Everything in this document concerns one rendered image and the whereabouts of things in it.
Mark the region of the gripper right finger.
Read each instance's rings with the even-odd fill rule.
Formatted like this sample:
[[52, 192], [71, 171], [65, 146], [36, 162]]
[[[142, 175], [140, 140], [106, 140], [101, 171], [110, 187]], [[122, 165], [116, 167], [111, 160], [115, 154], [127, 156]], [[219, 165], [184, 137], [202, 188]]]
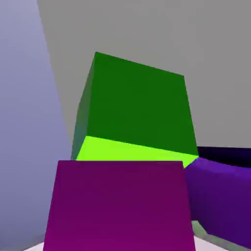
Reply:
[[197, 236], [194, 236], [194, 241], [196, 251], [228, 251]]

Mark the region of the small green cube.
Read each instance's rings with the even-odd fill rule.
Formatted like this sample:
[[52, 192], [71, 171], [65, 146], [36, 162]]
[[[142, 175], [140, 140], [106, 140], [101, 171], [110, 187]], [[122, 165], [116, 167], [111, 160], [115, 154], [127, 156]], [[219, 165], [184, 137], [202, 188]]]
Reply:
[[96, 52], [78, 105], [71, 160], [199, 156], [184, 76]]

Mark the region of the large purple box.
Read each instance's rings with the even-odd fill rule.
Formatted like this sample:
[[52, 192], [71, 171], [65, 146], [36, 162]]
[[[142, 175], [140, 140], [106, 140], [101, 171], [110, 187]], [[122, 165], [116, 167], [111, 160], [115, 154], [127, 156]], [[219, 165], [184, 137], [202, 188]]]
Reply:
[[185, 168], [192, 220], [251, 250], [251, 148], [198, 147]]

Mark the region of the small magenta cube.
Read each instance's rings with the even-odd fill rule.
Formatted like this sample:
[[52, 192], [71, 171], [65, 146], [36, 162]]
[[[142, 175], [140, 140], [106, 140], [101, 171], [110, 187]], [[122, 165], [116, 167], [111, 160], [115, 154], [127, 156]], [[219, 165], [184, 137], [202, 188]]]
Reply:
[[59, 161], [43, 251], [196, 251], [181, 161]]

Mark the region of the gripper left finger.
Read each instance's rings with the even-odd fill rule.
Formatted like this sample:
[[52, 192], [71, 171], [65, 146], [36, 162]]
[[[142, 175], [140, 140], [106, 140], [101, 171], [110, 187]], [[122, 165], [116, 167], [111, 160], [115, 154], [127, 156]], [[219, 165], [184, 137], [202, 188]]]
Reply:
[[39, 244], [32, 246], [28, 249], [25, 249], [23, 251], [43, 251], [43, 247], [44, 247], [44, 242], [39, 243]]

